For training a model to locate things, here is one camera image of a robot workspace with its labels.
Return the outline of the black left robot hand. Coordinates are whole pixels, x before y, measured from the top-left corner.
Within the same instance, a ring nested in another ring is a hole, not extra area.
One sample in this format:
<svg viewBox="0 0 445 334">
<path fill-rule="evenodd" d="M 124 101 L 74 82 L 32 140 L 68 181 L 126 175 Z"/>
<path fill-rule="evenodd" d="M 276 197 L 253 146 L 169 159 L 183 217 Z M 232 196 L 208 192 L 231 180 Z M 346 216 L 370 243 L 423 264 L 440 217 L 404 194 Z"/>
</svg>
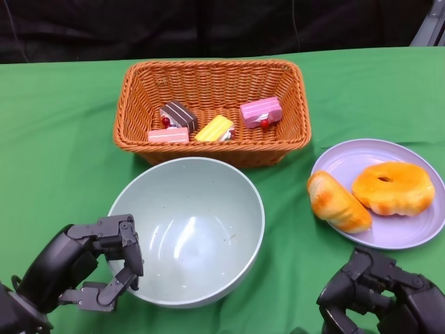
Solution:
<svg viewBox="0 0 445 334">
<path fill-rule="evenodd" d="M 123 268 L 109 283 L 88 282 L 98 258 L 122 260 Z M 107 216 L 87 225 L 65 226 L 40 252 L 23 278 L 12 277 L 15 292 L 38 312 L 60 305 L 81 310 L 112 312 L 118 297 L 137 291 L 143 277 L 143 258 L 130 214 Z"/>
</svg>

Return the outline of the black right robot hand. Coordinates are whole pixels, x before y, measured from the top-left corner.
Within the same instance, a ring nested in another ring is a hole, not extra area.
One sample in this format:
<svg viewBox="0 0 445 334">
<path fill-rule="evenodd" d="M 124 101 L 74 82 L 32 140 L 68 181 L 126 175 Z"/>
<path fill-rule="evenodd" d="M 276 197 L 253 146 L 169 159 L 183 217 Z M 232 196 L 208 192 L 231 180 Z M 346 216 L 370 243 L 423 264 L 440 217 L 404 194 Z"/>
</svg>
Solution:
<svg viewBox="0 0 445 334">
<path fill-rule="evenodd" d="M 370 312 L 379 333 L 443 333 L 444 293 L 425 276 L 404 271 L 396 260 L 356 246 L 348 262 L 317 299 L 323 333 L 364 333 L 348 315 Z"/>
</svg>

